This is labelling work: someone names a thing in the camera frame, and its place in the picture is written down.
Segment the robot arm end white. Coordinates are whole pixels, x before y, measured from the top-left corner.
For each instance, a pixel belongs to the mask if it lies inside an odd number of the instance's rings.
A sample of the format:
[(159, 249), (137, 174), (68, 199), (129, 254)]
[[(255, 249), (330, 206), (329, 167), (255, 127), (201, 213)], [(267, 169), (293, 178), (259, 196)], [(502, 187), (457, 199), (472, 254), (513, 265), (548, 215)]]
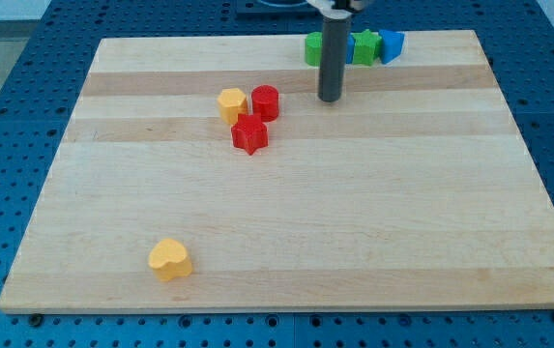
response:
[(322, 16), (330, 19), (346, 19), (362, 12), (374, 0), (306, 0)]

